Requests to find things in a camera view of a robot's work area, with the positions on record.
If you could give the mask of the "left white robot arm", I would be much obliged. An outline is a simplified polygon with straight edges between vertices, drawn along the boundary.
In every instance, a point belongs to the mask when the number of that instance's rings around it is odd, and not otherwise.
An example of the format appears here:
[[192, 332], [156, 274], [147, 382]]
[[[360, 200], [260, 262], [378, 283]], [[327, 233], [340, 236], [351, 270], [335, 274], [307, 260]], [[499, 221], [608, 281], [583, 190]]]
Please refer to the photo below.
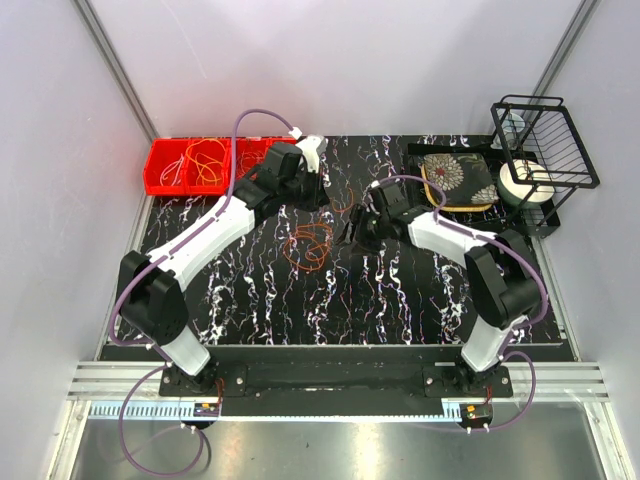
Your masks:
[[129, 252], [120, 263], [115, 312], [138, 329], [182, 371], [181, 384], [196, 396], [215, 386], [211, 356], [188, 325], [184, 294], [195, 276], [225, 248], [283, 206], [313, 212], [328, 204], [320, 173], [323, 136], [295, 144], [276, 142], [264, 160], [236, 181], [203, 217], [149, 254]]

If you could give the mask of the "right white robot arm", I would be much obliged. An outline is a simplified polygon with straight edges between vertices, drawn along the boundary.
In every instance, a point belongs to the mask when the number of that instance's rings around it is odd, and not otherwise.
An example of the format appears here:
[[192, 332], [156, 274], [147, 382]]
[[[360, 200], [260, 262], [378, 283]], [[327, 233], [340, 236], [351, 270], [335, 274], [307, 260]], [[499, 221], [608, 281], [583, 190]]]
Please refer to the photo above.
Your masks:
[[351, 208], [336, 242], [369, 256], [379, 253], [385, 240], [437, 253], [465, 269], [477, 318], [447, 381], [463, 395], [480, 394], [506, 358], [514, 331], [541, 321], [549, 308], [523, 236], [461, 225], [437, 208], [411, 204], [399, 184], [376, 181], [366, 200]]

